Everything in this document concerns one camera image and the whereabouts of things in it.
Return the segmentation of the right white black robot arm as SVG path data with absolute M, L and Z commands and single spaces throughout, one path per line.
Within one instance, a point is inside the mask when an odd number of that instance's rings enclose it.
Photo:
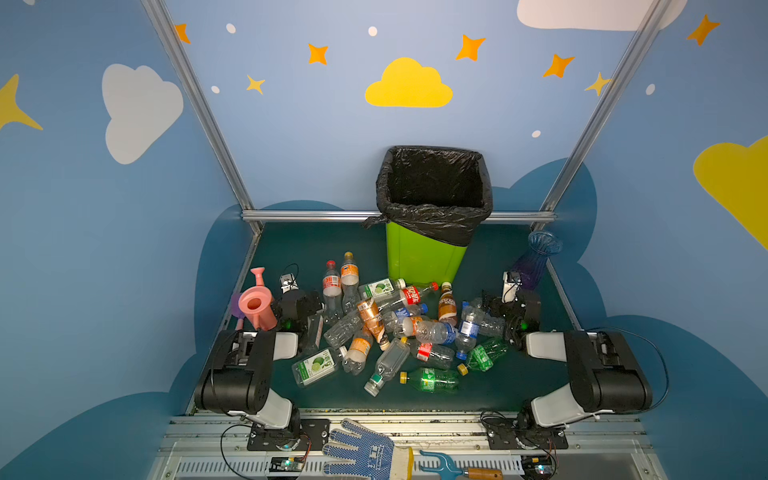
M 482 297 L 482 309 L 502 321 L 502 338 L 528 357 L 566 365 L 567 383 L 526 401 L 520 430 L 553 430 L 600 414 L 638 414 L 656 407 L 650 382 L 625 333 L 540 330 L 541 300 L 532 290 Z

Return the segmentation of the blue Pepsi label bottle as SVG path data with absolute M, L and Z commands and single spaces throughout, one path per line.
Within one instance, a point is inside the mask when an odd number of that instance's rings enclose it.
M 460 361 L 466 361 L 471 350 L 475 348 L 484 316 L 485 313 L 480 308 L 474 307 L 466 301 L 462 303 L 461 322 L 458 325 L 454 341 L 456 357 Z

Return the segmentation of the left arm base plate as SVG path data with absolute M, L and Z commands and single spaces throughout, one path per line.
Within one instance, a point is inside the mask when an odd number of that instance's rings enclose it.
M 331 422 L 325 418 L 292 421 L 284 429 L 254 423 L 248 435 L 248 451 L 320 452 L 329 440 Z

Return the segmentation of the orange Fanta bottle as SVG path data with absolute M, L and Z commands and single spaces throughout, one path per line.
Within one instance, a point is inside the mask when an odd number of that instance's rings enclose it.
M 356 309 L 360 302 L 359 269 L 354 254 L 347 251 L 341 266 L 342 308 L 345 314 Z

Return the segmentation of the clear bottle white cap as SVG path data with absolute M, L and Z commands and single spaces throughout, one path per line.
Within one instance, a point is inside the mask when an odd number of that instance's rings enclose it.
M 478 334 L 485 337 L 503 337 L 506 330 L 506 320 L 494 317 L 487 312 L 480 297 L 472 300 L 471 306 L 475 311 L 475 324 Z

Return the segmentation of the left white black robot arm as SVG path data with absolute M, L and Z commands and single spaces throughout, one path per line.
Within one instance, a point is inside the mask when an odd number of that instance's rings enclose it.
M 243 415 L 263 430 L 296 433 L 298 410 L 271 388 L 273 364 L 309 351 L 309 318 L 323 308 L 319 293 L 291 290 L 273 305 L 286 331 L 246 330 L 239 298 L 235 294 L 230 300 L 237 326 L 218 334 L 195 387 L 194 404 L 200 410 Z

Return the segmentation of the small green Sprite bottle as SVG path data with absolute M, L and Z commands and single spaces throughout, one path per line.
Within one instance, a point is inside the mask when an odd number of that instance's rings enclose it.
M 470 371 L 486 372 L 503 357 L 509 350 L 509 344 L 502 338 L 492 338 L 472 349 L 466 363 L 460 363 L 457 367 L 461 376 L 466 376 Z

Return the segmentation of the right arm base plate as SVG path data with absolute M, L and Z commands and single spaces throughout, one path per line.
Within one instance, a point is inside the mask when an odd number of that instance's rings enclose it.
M 487 441 L 491 450 L 566 450 L 569 445 L 564 430 L 544 428 L 536 424 L 523 427 L 516 419 L 485 412 L 480 418 L 486 430 Z

